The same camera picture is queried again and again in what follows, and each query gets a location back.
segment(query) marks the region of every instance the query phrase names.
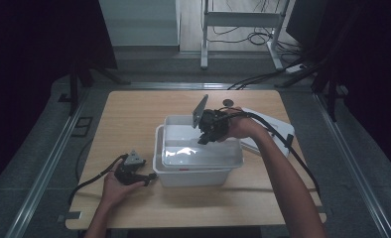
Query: white plastic container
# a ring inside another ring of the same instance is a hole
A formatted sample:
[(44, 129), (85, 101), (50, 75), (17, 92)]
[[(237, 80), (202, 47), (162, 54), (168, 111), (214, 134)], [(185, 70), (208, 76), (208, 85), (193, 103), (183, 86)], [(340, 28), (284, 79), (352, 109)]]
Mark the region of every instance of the white plastic container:
[(201, 131), (193, 128), (193, 116), (172, 115), (165, 119), (162, 164), (174, 169), (234, 169), (243, 164), (240, 140), (198, 143)]
[(221, 185), (226, 182), (232, 169), (181, 169), (165, 167), (162, 163), (164, 146), (164, 125), (156, 129), (156, 144), (153, 158), (153, 170), (163, 186), (201, 186)]

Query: wooden tabletop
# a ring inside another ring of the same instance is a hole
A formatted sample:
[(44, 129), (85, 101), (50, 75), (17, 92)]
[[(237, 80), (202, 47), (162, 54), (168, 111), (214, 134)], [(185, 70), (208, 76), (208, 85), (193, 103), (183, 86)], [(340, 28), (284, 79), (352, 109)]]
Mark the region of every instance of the wooden tabletop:
[[(206, 109), (223, 107), (224, 99), (290, 123), (281, 97), (272, 90), (191, 90), (111, 92), (85, 163), (80, 183), (92, 179), (119, 155), (135, 150), (147, 160), (137, 174), (153, 172), (155, 131), (169, 115), (191, 115), (208, 94)], [(295, 137), (293, 148), (303, 157)], [(112, 213), (109, 228), (212, 227), (284, 224), (261, 158), (243, 151), (244, 165), (230, 172), (224, 185), (163, 187), (154, 180), (130, 194)], [(317, 205), (321, 201), (307, 173), (290, 154), (288, 160), (304, 180)], [(69, 229), (87, 229), (103, 188), (103, 178), (79, 190), (68, 219)], [(321, 213), (322, 221), (326, 215)]]

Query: black cable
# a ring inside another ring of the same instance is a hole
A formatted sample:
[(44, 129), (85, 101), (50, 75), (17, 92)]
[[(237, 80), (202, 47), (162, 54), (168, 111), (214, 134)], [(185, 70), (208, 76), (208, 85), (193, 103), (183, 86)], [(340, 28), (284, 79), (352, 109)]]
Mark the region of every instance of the black cable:
[(76, 159), (76, 161), (75, 161), (75, 179), (76, 179), (77, 181), (80, 180), (80, 177), (79, 177), (79, 175), (78, 175), (78, 163), (79, 163), (79, 161), (80, 161), (80, 157), (81, 157), (81, 155), (83, 154), (84, 150), (88, 147), (88, 145), (90, 145), (90, 143), (93, 141), (93, 139), (94, 139), (94, 138), (90, 139), (88, 142), (86, 142), (86, 144), (83, 146), (83, 148), (81, 148), (81, 151), (80, 151), (80, 153), (78, 154), (77, 159)]
[(254, 114), (254, 113), (251, 113), (251, 112), (244, 112), (242, 110), (238, 110), (240, 112), (237, 112), (237, 113), (232, 113), (232, 114), (228, 114), (226, 116), (223, 116), (223, 117), (219, 117), (217, 118), (217, 121), (219, 120), (227, 120), (227, 119), (230, 119), (230, 118), (233, 118), (233, 117), (238, 117), (238, 116), (243, 116), (243, 117), (250, 117), (250, 118), (254, 118), (258, 121), (260, 121), (265, 127), (266, 129), (271, 132), (273, 135), (277, 136), (277, 138), (279, 138), (279, 140), (285, 145), (286, 148), (289, 149), (289, 151), (294, 155), (295, 159), (298, 161), (298, 163), (301, 165), (301, 167), (305, 170), (305, 172), (307, 172), (308, 176), (311, 178), (311, 180), (313, 181), (314, 183), (314, 186), (316, 187), (316, 190), (317, 190), (317, 194), (319, 195), (319, 197), (321, 197), (321, 191), (320, 191), (320, 187), (319, 187), (319, 184), (317, 183), (317, 180), (316, 178), (314, 177), (313, 173), (310, 171), (310, 169), (307, 167), (307, 165), (302, 161), (301, 157), (298, 155), (298, 153), (294, 150), (294, 148), (292, 147), (292, 145), (290, 145), (288, 143), (288, 141), (283, 138), (283, 136), (272, 126), (270, 125), (266, 120), (264, 120), (262, 117)]
[(76, 193), (78, 190), (80, 190), (82, 187), (87, 186), (87, 185), (93, 183), (94, 181), (96, 181), (96, 180), (102, 178), (106, 173), (108, 173), (108, 172), (114, 167), (115, 163), (117, 163), (117, 162), (118, 162), (120, 159), (122, 159), (123, 157), (124, 157), (124, 155), (119, 156), (117, 159), (115, 159), (114, 162), (112, 162), (111, 165), (108, 166), (108, 168), (106, 168), (104, 171), (102, 171), (101, 173), (99, 173), (99, 175), (97, 175), (96, 177), (91, 178), (91, 179), (89, 179), (89, 180), (87, 180), (87, 181), (85, 181), (85, 182), (79, 184), (79, 185), (71, 192), (71, 194), (69, 195), (68, 205), (71, 205), (72, 199), (74, 198), (74, 195), (75, 195), (75, 193)]

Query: gray floor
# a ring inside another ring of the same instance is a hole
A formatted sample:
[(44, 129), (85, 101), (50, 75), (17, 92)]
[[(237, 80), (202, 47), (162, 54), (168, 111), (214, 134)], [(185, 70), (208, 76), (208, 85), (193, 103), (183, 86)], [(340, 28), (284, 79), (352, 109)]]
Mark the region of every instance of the gray floor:
[[(150, 59), (119, 59), (120, 70), (113, 71), (132, 81), (130, 86), (118, 85), (95, 72), (95, 83), (88, 90), (80, 117), (93, 117), (90, 131), (85, 137), (70, 137), (60, 160), (46, 186), (30, 222), (27, 222), (23, 237), (76, 237), (76, 231), (65, 228), (68, 212), (67, 198), (77, 185), (74, 170), (78, 160), (80, 171), (85, 162), (88, 147), (100, 119), (107, 95), (112, 90), (139, 89), (212, 89), (227, 88), (231, 83), (249, 76), (273, 70), (267, 56), (247, 59), (245, 56), (212, 57), (208, 70), (199, 68), (197, 56), (169, 53), (157, 54)], [(264, 81), (249, 89), (275, 89), (273, 84), (290, 78), (281, 75)], [(322, 190), (322, 201), (327, 214), (326, 229), (329, 237), (381, 237), (375, 219), (364, 196), (348, 169), (343, 153), (331, 133), (322, 109), (311, 93), (313, 78), (306, 78), (280, 93), (288, 111), (307, 163), (316, 176)], [(63, 93), (68, 93), (67, 77), (53, 85), (52, 96), (45, 111), (31, 131), (22, 148), (0, 177), (0, 237), (4, 237), (17, 217), (33, 183), (50, 155), (54, 144), (68, 119), (69, 105), (58, 102)], [(344, 107), (342, 100), (336, 104), (336, 125), (349, 145), (350, 151), (360, 165), (387, 220), (391, 224), (391, 164), (379, 147), (360, 124)], [(82, 133), (75, 129), (74, 134)], [(263, 237), (286, 236), (284, 226), (261, 227)], [(113, 237), (126, 235), (116, 230)]]

